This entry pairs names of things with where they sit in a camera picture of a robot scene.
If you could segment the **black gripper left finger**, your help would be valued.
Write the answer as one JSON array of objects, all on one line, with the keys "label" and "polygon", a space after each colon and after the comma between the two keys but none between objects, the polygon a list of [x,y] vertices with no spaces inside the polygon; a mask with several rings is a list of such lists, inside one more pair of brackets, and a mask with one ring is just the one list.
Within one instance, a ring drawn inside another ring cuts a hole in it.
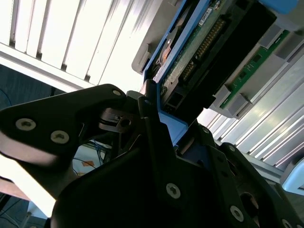
[{"label": "black gripper left finger", "polygon": [[147,80],[144,92],[124,93],[99,85],[15,105],[0,113],[0,177],[34,202],[56,201],[78,180],[71,171],[78,147],[115,133],[123,138],[119,157],[147,151],[153,167],[164,173],[173,165],[169,131],[158,116],[158,86]]}]

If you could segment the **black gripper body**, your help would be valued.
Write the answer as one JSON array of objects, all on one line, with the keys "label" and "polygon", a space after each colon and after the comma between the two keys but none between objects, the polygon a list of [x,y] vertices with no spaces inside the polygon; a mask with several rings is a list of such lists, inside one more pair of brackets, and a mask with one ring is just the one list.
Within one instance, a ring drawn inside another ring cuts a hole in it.
[{"label": "black gripper body", "polygon": [[164,173],[133,150],[72,182],[59,196],[53,228],[226,228],[228,207],[214,180],[214,147],[195,145]]}]

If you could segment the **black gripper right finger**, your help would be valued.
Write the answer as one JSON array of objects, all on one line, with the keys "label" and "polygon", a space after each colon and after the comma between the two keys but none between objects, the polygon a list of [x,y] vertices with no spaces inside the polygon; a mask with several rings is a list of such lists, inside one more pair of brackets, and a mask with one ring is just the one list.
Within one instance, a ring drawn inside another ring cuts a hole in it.
[{"label": "black gripper right finger", "polygon": [[212,133],[194,122],[189,128],[193,139],[190,155],[198,153],[199,145],[209,145],[217,152],[219,162],[228,164],[228,174],[238,192],[243,209],[240,215],[248,216],[256,228],[302,228],[303,222],[290,204],[279,184],[269,184],[244,155],[232,144],[217,145]]}]

